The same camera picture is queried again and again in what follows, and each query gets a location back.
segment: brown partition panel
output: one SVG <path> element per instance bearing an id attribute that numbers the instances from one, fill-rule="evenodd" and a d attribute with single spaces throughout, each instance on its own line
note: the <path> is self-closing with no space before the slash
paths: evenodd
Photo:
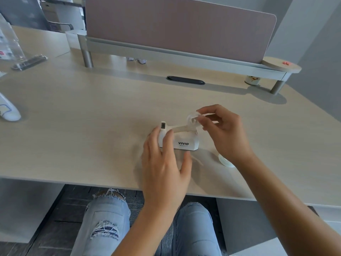
<path id="1" fill-rule="evenodd" d="M 86 0 L 90 37 L 260 63 L 276 17 L 195 0 Z"/>

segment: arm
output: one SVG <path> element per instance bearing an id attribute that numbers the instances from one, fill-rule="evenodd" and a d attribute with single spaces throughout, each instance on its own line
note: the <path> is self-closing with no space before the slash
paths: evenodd
<path id="1" fill-rule="evenodd" d="M 172 224 L 191 179 L 192 159 L 184 154 L 181 170 L 176 165 L 173 131 L 158 144 L 160 127 L 153 129 L 143 146 L 142 191 L 144 206 L 112 256 L 153 255 Z"/>
<path id="2" fill-rule="evenodd" d="M 241 119 L 221 105 L 198 110 L 203 129 L 218 152 L 232 162 L 249 185 L 288 255 L 341 255 L 341 237 L 304 205 L 254 155 Z"/>

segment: water bottle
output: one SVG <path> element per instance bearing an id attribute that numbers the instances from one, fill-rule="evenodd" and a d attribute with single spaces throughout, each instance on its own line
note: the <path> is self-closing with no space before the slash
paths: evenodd
<path id="1" fill-rule="evenodd" d="M 12 26 L 0 13 L 0 59 L 14 60 L 15 63 L 26 59 L 19 45 L 19 39 Z"/>

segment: chair backrest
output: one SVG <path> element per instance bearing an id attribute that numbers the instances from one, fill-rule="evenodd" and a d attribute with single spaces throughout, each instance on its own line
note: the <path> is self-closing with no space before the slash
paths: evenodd
<path id="1" fill-rule="evenodd" d="M 261 63 L 276 16 L 196 0 L 86 0 L 87 35 Z"/>
<path id="2" fill-rule="evenodd" d="M 51 30 L 38 0 L 0 0 L 0 13 L 11 25 Z"/>

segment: partition leg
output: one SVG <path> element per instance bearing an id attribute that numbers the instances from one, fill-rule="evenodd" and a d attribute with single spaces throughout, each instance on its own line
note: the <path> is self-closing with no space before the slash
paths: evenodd
<path id="1" fill-rule="evenodd" d="M 92 57 L 91 57 L 90 51 L 83 50 L 83 49 L 81 49 L 81 51 L 82 51 L 85 67 L 92 68 L 93 63 L 92 63 Z"/>
<path id="2" fill-rule="evenodd" d="M 282 87 L 284 86 L 285 81 L 280 81 L 278 80 L 275 85 L 273 86 L 273 88 L 271 89 L 270 93 L 273 95 L 276 95 L 279 93 L 279 91 L 282 89 Z"/>

